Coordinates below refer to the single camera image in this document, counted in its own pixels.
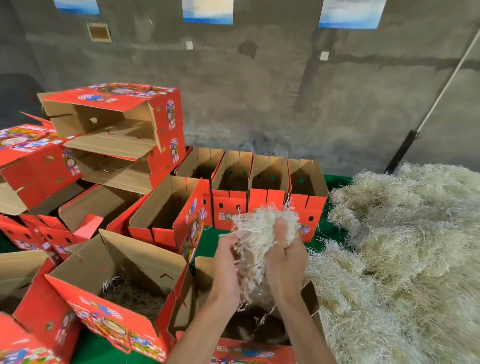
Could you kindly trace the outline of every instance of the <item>hand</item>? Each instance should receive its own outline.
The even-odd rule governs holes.
[[[238,242],[234,233],[221,236],[214,258],[212,290],[208,300],[220,302],[222,310],[233,315],[240,304],[240,279],[235,267],[233,247]]]
[[[300,235],[284,249],[287,242],[287,223],[278,218],[273,226],[275,245],[266,254],[266,276],[275,303],[301,299],[305,268],[308,264],[307,249]]]

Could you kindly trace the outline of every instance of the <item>blue and white poster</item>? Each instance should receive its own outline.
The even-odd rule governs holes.
[[[186,23],[233,25],[233,0],[182,0]]]
[[[386,0],[324,0],[319,28],[376,29]]]
[[[58,10],[80,15],[99,15],[96,0],[53,0]]]

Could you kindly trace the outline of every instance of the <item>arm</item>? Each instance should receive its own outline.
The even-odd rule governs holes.
[[[212,290],[187,330],[170,352],[165,364],[206,364],[223,330],[240,303],[240,285],[232,248],[234,234],[220,237],[214,260]]]
[[[308,253],[300,236],[284,249],[287,225],[281,218],[274,226],[275,245],[266,255],[266,274],[282,315],[298,364],[336,364],[325,338],[313,323],[301,297]]]

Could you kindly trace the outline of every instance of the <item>person's right hand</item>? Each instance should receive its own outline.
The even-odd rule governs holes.
[[[273,227],[275,245],[266,254],[266,276],[277,304],[300,298],[305,268],[308,264],[307,249],[300,235],[284,249],[287,242],[287,223],[278,218]]]

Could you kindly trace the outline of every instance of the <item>green floor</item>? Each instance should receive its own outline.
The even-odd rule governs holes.
[[[350,178],[348,177],[333,175],[324,175],[324,177],[328,186],[328,190],[350,183]],[[315,237],[312,243],[307,244],[307,246],[318,251],[322,250],[323,248],[323,244],[318,237],[330,238],[339,242],[343,241],[345,238],[345,231],[340,231],[326,220],[328,208],[329,206],[327,204],[322,214],[319,228],[315,233]],[[195,255],[214,256],[218,244],[218,236],[219,234],[225,232],[227,231],[213,228],[205,230]],[[13,246],[3,234],[0,235],[0,253],[15,251],[18,251],[18,249]],[[116,350],[106,339],[95,335],[84,328],[78,340],[71,363],[100,364],[103,361],[116,364],[126,364],[127,362],[129,364],[157,363],[153,359],[147,358],[146,356],[140,355],[136,352],[132,352],[131,354],[127,355],[119,350]]]

